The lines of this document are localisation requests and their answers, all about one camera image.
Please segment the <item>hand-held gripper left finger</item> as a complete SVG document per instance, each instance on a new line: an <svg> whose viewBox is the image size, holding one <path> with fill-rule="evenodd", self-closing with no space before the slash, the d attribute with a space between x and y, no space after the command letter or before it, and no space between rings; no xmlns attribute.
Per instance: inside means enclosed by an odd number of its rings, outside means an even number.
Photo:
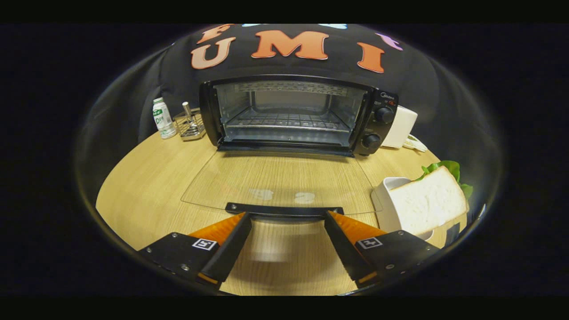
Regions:
<svg viewBox="0 0 569 320"><path fill-rule="evenodd" d="M220 289L251 230L251 215L242 212L189 235L169 233L139 253L185 281Z"/></svg>

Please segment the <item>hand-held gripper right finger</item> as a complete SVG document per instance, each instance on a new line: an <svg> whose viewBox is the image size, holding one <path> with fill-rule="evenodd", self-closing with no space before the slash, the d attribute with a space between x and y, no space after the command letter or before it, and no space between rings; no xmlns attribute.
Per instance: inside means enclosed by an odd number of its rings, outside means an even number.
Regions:
<svg viewBox="0 0 569 320"><path fill-rule="evenodd" d="M381 288L426 266L439 248L403 230L386 232L332 211L325 230L358 289Z"/></svg>

